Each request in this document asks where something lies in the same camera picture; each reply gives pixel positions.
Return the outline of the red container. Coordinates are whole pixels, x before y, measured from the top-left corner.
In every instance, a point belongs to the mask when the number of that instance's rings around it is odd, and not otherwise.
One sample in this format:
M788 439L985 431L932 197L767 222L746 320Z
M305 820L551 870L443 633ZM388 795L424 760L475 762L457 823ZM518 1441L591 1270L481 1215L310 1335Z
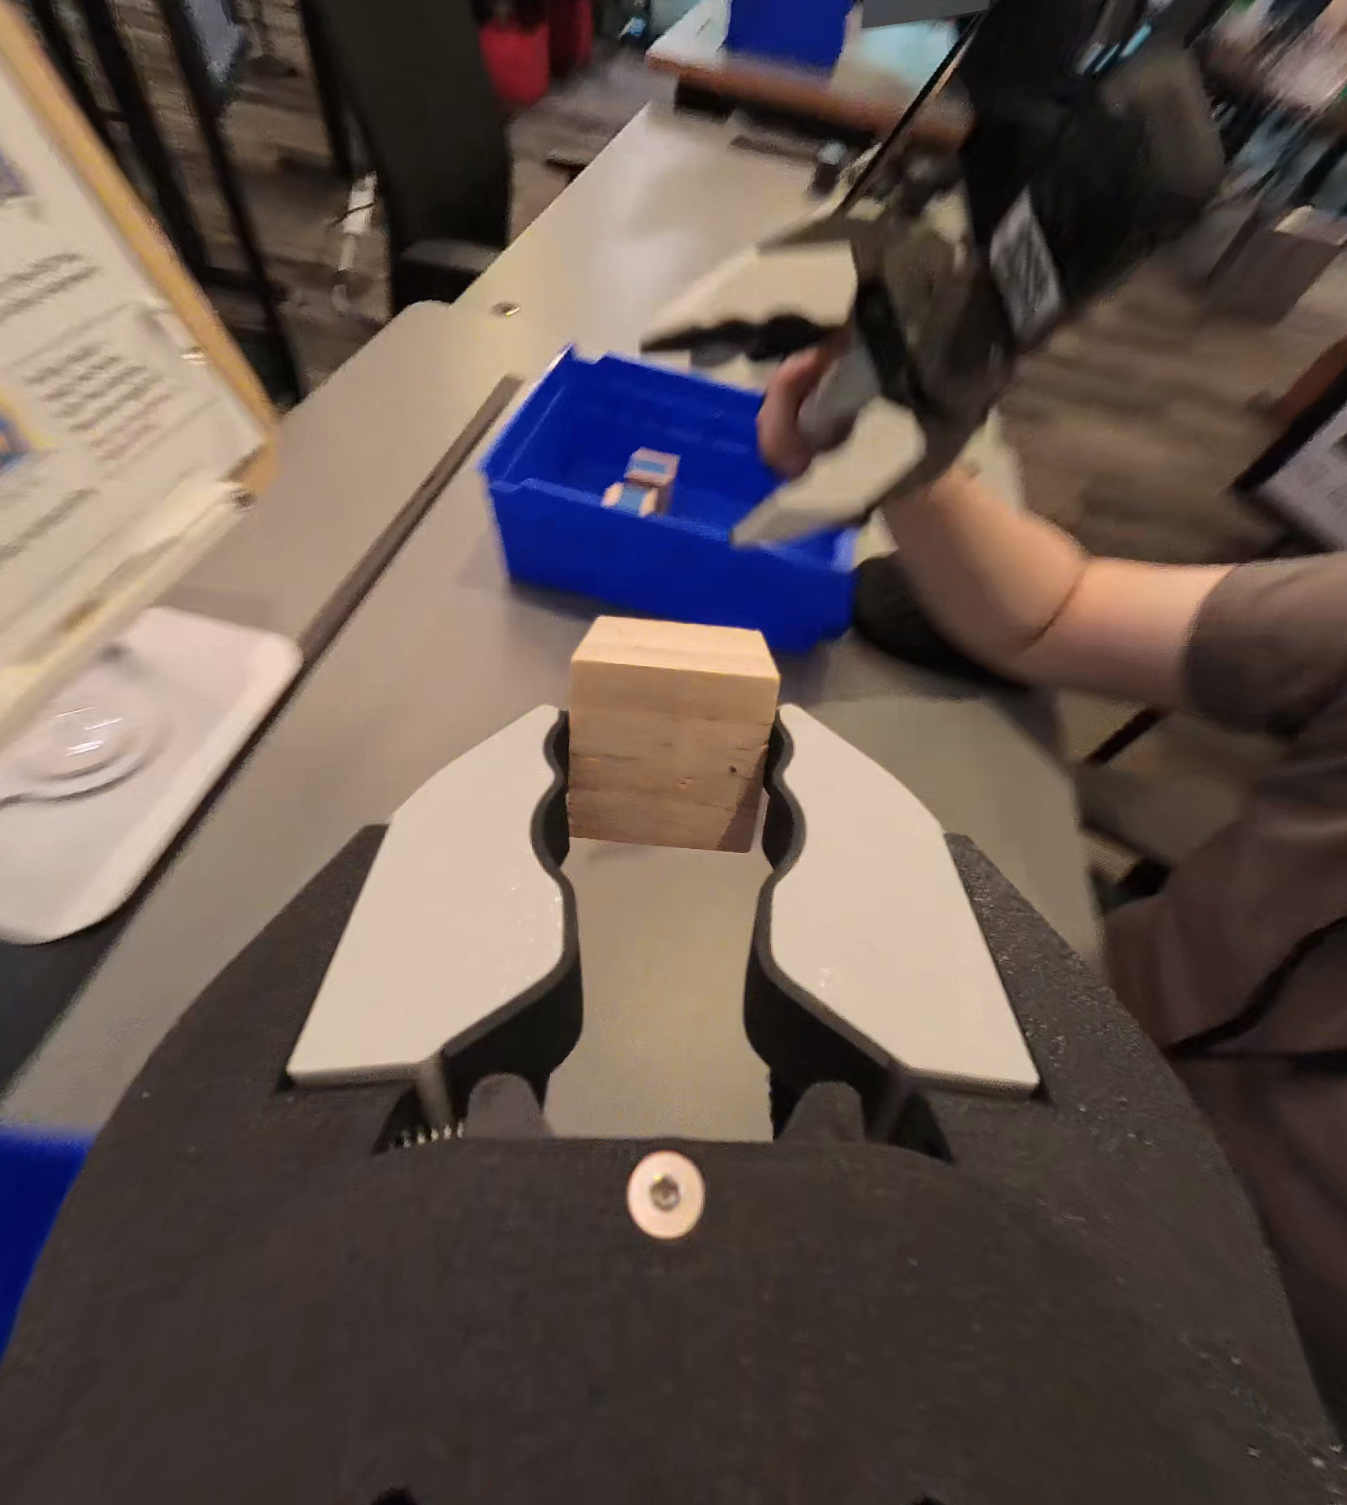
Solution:
M518 114L547 97L551 50L544 11L493 14L479 23L478 34L495 94L507 114Z

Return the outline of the wooden clipboard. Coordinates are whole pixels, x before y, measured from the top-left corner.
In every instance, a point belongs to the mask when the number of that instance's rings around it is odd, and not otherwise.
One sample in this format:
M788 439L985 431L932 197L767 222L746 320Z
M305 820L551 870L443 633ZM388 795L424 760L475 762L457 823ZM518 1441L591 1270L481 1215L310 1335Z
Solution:
M125 252L139 263L141 279L157 288L160 302L174 312L175 321L257 428L258 447L230 470L229 478L252 495L265 494L279 475L280 418L263 382L111 149L75 103L34 30L14 4L5 1L0 1L0 72L44 130L55 155L77 179L81 194L96 200Z

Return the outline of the person's right hand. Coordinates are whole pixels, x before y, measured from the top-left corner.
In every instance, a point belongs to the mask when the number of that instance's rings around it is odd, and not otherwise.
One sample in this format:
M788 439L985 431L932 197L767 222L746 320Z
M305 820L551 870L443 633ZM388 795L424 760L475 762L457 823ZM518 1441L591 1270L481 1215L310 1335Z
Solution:
M805 436L799 423L800 409L841 354L843 348L835 342L797 351L775 368L767 382L758 409L758 450L782 480L802 478L818 456L851 439L852 421L835 428L818 443Z

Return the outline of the blue storage bin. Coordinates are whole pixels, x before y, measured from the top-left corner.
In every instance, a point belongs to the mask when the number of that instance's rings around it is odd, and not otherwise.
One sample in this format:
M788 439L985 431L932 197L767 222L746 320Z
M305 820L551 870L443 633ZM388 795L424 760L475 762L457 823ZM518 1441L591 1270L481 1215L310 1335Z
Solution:
M730 1L722 47L767 62L829 70L846 41L852 1Z

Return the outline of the printed instruction sheet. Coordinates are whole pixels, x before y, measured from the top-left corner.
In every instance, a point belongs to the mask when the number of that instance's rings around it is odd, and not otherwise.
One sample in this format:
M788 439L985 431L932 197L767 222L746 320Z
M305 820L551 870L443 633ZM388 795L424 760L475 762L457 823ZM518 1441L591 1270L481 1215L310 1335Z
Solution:
M0 72L0 748L254 495L260 436Z

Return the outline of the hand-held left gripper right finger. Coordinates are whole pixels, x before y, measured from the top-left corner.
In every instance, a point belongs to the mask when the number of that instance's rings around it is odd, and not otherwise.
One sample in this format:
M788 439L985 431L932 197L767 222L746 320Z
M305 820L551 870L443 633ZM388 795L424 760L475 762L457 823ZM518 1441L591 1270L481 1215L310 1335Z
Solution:
M764 765L744 1030L774 1114L822 1082L893 1141L930 1089L1027 1100L1042 1080L946 831L908 787L794 704Z

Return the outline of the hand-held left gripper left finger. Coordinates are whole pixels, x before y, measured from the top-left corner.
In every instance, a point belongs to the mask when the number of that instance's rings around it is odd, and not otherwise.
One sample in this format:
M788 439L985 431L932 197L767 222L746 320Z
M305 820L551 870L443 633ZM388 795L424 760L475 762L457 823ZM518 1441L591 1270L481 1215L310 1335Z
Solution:
M564 871L569 716L537 705L448 762L388 820L285 1072L302 1088L401 1085L434 1130L476 1086L537 1105L583 1030Z

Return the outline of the brown wooden table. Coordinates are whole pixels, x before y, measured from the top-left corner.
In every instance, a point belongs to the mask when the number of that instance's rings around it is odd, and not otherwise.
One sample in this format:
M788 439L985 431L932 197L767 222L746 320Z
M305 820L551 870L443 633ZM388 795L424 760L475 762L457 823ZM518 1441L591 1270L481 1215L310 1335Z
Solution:
M730 50L725 31L725 11L699 3L647 48L645 66L674 80L678 108L772 116L844 141L883 138L944 62L952 41L941 22L854 28L838 61L824 69Z

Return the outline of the white plastic stand base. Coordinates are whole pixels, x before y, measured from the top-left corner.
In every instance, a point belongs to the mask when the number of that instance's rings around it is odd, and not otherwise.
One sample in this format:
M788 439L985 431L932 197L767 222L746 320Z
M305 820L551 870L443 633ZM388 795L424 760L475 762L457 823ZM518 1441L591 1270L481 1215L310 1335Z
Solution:
M117 912L294 683L279 633L143 611L0 751L0 940Z

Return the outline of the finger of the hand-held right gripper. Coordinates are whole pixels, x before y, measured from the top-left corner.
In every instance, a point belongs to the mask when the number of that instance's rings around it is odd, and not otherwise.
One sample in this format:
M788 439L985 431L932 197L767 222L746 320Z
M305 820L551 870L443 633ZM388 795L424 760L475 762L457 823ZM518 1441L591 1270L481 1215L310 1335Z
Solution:
M854 528L888 495L915 484L924 461L926 436L913 415L876 400L838 447L738 520L730 542L739 550L769 548Z
M639 353L661 362L746 363L731 343L675 348L670 338L730 321L763 324L794 315L821 327L844 321L855 291L851 249L836 241L735 252L666 299L639 335Z

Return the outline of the black office chair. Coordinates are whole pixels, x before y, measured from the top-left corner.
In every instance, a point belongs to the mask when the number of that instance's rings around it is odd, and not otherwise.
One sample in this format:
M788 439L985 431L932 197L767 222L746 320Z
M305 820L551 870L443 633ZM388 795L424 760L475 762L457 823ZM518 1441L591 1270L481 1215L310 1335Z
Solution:
M456 302L511 241L514 158L465 1L309 3L385 218L388 307Z

